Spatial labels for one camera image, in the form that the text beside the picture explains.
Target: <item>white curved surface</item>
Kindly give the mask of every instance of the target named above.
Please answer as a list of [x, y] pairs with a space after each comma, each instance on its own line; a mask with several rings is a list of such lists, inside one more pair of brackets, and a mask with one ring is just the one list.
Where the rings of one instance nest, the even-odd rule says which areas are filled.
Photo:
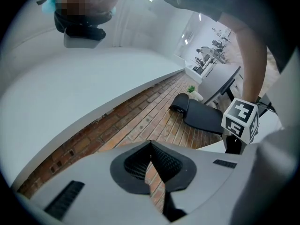
[[0, 101], [0, 162], [8, 185], [17, 189], [76, 132], [181, 70], [148, 50], [71, 49], [22, 75]]

